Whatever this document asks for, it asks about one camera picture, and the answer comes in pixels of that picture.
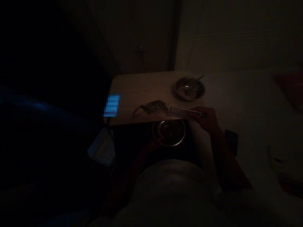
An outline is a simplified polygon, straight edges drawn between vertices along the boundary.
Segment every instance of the person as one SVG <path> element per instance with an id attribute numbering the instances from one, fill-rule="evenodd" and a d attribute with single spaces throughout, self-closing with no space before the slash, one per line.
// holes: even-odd
<path id="1" fill-rule="evenodd" d="M 90 226 L 256 226 L 285 223 L 253 195 L 253 187 L 225 140 L 215 110 L 196 107 L 205 117 L 190 115 L 207 131 L 222 193 L 213 195 L 205 172 L 182 160 L 164 160 L 142 174 L 150 141 L 110 191 Z"/>

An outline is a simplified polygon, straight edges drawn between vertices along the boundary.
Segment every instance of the stainless steel bowl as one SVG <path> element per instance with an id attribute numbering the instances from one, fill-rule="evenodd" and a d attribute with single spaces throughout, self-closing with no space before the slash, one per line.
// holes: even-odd
<path id="1" fill-rule="evenodd" d="M 183 77 L 175 84 L 177 94 L 186 100 L 196 100 L 205 93 L 204 84 L 193 77 Z"/>
<path id="2" fill-rule="evenodd" d="M 154 138 L 162 138 L 161 144 L 173 147 L 182 142 L 186 128 L 183 120 L 168 120 L 154 122 L 152 134 Z"/>

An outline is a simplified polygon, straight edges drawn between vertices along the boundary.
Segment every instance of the table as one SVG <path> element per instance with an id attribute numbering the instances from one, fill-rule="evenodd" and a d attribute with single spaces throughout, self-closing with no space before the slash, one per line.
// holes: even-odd
<path id="1" fill-rule="evenodd" d="M 120 93 L 121 100 L 117 117 L 112 117 L 109 125 L 179 119 L 168 117 L 164 112 L 148 115 L 142 109 L 136 113 L 140 113 L 139 116 L 133 117 L 132 113 L 138 106 L 155 100 L 162 100 L 169 104 L 168 108 L 192 109 L 196 106 L 203 106 L 203 98 L 194 101 L 184 100 L 176 94 L 174 87 L 175 82 L 181 77 L 198 78 L 200 75 L 202 74 L 187 71 L 170 71 L 116 76 L 112 81 L 110 93 Z"/>

